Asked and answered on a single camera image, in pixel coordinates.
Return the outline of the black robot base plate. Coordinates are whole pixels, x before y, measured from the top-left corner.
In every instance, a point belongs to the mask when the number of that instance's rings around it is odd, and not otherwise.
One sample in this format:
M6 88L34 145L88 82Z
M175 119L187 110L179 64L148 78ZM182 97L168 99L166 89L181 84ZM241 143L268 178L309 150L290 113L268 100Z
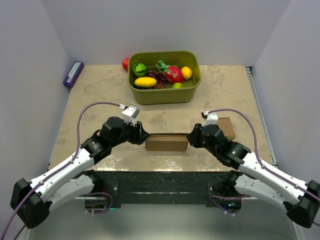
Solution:
M242 206L235 190L239 176L230 172L95 171L84 175L93 180L93 192L110 194L113 208L125 204L222 206L234 212Z

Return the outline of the brown cardboard box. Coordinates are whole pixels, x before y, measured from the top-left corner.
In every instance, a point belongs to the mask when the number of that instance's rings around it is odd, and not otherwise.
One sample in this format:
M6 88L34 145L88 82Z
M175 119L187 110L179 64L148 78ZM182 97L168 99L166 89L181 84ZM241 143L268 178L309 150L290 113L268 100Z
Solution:
M151 152L185 152L189 141L187 133L151 133L145 148Z

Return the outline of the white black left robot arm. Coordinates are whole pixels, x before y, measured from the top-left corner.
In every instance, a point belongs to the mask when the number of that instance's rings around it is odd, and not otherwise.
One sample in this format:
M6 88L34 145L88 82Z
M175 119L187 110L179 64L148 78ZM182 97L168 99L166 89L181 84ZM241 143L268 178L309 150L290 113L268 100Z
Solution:
M148 137L150 134L144 130L142 122L131 123L119 117L109 117L101 129L63 162L30 181L18 180L13 187L11 208L28 229L37 227L49 216L57 190L109 156L114 147L125 142L142 145Z

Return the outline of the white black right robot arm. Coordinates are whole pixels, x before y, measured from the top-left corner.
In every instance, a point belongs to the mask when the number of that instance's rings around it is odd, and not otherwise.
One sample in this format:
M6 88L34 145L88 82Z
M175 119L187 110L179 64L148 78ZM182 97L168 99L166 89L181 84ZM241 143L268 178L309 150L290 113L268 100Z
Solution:
M187 135L194 148L204 148L223 165L259 180L280 194L287 216L294 223L311 228L320 209L320 184L292 177L261 160L243 144L228 140L216 124L194 125Z

